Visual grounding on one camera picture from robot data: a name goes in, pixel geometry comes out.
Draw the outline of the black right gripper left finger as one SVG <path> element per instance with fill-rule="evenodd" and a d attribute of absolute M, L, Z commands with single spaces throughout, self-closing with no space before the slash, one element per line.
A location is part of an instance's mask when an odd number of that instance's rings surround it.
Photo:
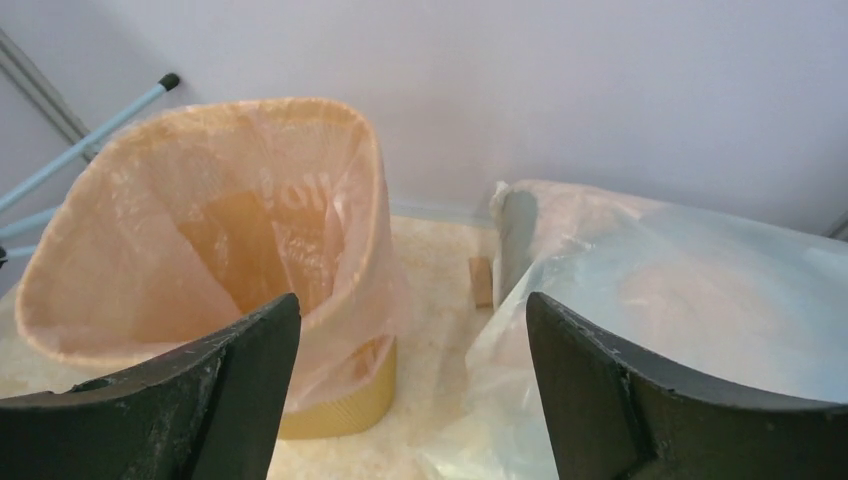
<path fill-rule="evenodd" d="M 1 402 L 5 479 L 263 479 L 301 329 L 285 294 L 64 393 Z"/>

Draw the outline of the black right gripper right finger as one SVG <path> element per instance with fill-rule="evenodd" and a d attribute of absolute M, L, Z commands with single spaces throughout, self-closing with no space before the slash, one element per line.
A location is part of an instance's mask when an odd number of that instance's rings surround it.
<path fill-rule="evenodd" d="M 843 479 L 847 408 L 723 380 L 619 337 L 550 296 L 526 305 L 562 479 Z"/>

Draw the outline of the pink plastic trash bag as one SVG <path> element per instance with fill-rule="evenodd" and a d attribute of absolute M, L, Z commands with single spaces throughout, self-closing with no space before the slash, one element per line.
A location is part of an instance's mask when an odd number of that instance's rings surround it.
<path fill-rule="evenodd" d="M 354 392 L 403 320 L 381 149 L 319 98 L 171 110 L 114 137 L 77 178 L 17 290 L 33 347 L 120 369 L 299 300 L 286 407 Z"/>

